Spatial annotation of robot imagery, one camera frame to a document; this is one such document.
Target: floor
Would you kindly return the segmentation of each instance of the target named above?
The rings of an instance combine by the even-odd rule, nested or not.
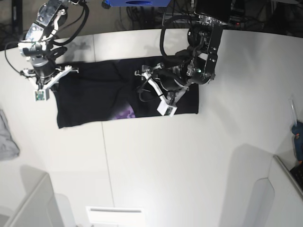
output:
[[[23,29],[28,30],[36,19],[37,12],[46,0],[23,0]],[[111,9],[104,9],[101,6],[101,0],[90,0],[89,18],[86,25],[81,31],[80,35],[91,35],[106,32],[123,31],[120,22],[121,19],[124,27],[130,28],[131,21],[127,16],[126,8],[112,7]],[[82,7],[78,5],[69,4],[68,19],[66,25],[73,22],[79,17],[82,12]],[[10,24],[11,20],[11,0],[0,1],[0,23]],[[70,37],[79,26],[80,21],[75,25],[62,31],[60,38]]]

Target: blue object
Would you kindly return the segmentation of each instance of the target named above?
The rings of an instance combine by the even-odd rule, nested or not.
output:
[[[111,6],[158,6],[167,7],[170,0],[145,0],[145,1],[131,1],[131,0],[106,0],[107,4]]]
[[[297,160],[303,161],[303,123],[298,121],[298,125],[292,127],[292,133],[295,135],[294,148]]]

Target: purple print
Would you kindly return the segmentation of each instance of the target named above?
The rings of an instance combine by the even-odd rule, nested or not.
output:
[[[112,118],[112,120],[126,119],[126,118],[136,118],[136,116],[134,115],[134,110],[129,104],[123,110],[116,113],[115,116]]]

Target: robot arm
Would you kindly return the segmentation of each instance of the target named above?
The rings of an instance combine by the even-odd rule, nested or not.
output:
[[[55,62],[58,57],[67,51],[64,45],[71,42],[79,34],[89,15],[89,8],[86,3],[84,1],[76,1],[49,0],[40,8],[37,19],[30,27],[25,40],[18,44],[21,55],[26,57],[34,68],[33,70],[23,70],[21,73],[28,77],[34,85],[35,101],[46,101],[49,98],[49,89],[58,83],[61,77],[71,71],[77,72],[77,69],[73,69],[71,66],[66,66],[62,69]],[[54,38],[59,27],[67,19],[69,3],[79,4],[84,8],[84,20],[70,39],[64,43],[57,43]]]
[[[139,98],[143,102],[153,100],[142,99],[143,92],[148,91],[144,87],[149,84],[150,89],[154,90],[160,99],[158,112],[161,115],[175,114],[177,102],[190,89],[191,84],[203,85],[215,78],[217,53],[223,25],[229,21],[231,0],[215,0],[215,2],[213,4],[212,1],[200,0],[194,19],[188,15],[174,16],[163,24],[160,36],[161,54],[166,61],[173,63],[174,67],[165,67],[163,63],[159,63],[156,67],[143,65],[141,70],[135,73],[144,81],[137,90]],[[187,34],[189,47],[176,53],[175,56],[168,56],[163,45],[165,30],[176,20],[187,20],[191,24]],[[207,58],[200,58],[201,54],[206,55]]]

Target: white panel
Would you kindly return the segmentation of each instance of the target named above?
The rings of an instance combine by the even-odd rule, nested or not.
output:
[[[64,227],[75,227],[75,218],[72,213],[71,204],[68,198],[61,194],[55,194],[55,199],[57,201]]]
[[[113,207],[107,171],[52,172],[50,176],[54,191],[68,198],[77,225],[91,226],[86,206]]]
[[[106,60],[156,55],[159,42],[148,38],[154,40],[157,35],[159,30],[132,33],[135,41],[119,48],[121,55],[107,55]],[[123,33],[118,39],[129,40],[129,36]],[[178,33],[181,40],[185,36],[186,30]],[[172,40],[168,53],[187,44],[176,47],[175,39],[176,35],[166,36]],[[138,52],[128,54],[135,43],[139,43]],[[102,46],[100,53],[106,50]],[[112,46],[109,50],[118,51]],[[239,146],[249,144],[272,154],[292,150],[288,99],[294,96],[301,113],[302,53],[299,38],[224,31],[217,76],[200,87],[198,115],[104,122],[115,205],[146,208],[149,226],[219,226],[224,196],[228,196],[224,194],[229,187],[228,166]],[[268,159],[263,164],[256,160],[255,169],[241,178],[240,187],[234,187],[243,197],[233,203],[244,209],[228,219],[235,224],[230,226],[243,224],[253,184],[257,177],[267,176]]]
[[[258,182],[268,177],[271,160],[272,154],[249,145],[233,151],[225,192],[221,191],[224,202],[218,226],[251,227],[255,224],[258,211],[263,207],[264,213],[267,211],[267,206],[261,205],[261,201],[268,190],[266,184]]]
[[[302,195],[276,159],[272,161],[268,178],[275,189],[275,200],[266,227],[301,227]]]
[[[64,227],[52,183],[45,174],[31,193],[24,198],[5,227]]]
[[[145,227],[144,213],[140,209],[87,207],[93,224],[111,224],[130,227]]]

